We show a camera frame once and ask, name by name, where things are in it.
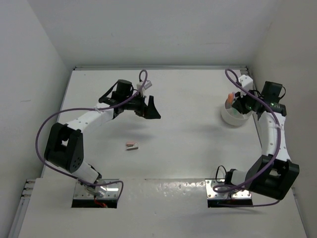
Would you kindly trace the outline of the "orange highlighter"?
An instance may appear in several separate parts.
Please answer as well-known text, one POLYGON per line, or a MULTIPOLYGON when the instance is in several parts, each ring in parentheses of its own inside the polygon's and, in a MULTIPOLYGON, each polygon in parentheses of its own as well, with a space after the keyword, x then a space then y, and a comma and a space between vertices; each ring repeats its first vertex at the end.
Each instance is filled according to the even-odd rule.
POLYGON ((231 104, 231 105, 232 105, 232 103, 233 103, 234 99, 235 99, 235 94, 234 94, 234 93, 230 93, 230 94, 228 94, 228 97, 227 97, 227 103, 229 103, 229 104, 231 104))

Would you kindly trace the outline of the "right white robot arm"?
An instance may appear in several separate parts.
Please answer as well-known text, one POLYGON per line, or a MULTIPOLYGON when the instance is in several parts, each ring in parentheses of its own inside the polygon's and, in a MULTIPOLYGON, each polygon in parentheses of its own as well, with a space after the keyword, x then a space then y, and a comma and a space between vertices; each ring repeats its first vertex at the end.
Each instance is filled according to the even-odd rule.
POLYGON ((246 172, 231 169, 225 177, 226 185, 243 184, 251 192, 276 200, 282 200, 293 185, 300 168, 292 163, 286 148, 287 112, 279 102, 283 90, 282 84, 267 81, 260 93, 250 89, 249 94, 238 92, 231 97, 231 109, 242 115, 256 113, 262 154, 246 172))

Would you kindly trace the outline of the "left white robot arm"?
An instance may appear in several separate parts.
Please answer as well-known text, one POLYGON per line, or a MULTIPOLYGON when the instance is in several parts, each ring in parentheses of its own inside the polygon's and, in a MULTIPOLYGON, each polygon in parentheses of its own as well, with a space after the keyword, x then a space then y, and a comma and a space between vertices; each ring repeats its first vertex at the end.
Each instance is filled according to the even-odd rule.
POLYGON ((101 174, 84 160, 84 133, 94 131, 124 111, 133 111, 145 119, 160 119, 153 96, 144 94, 151 86, 148 80, 140 80, 136 88, 130 81, 118 80, 94 108, 72 121, 57 122, 51 127, 44 158, 87 186, 100 184, 101 174))

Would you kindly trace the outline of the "pink mini stapler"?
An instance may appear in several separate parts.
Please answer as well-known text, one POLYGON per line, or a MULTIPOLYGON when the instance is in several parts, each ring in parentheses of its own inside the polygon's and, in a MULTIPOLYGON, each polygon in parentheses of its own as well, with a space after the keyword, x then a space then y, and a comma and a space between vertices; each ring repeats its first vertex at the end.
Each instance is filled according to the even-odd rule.
POLYGON ((131 151, 131 150, 137 150, 139 149, 139 144, 136 142, 127 142, 126 143, 126 150, 131 151))

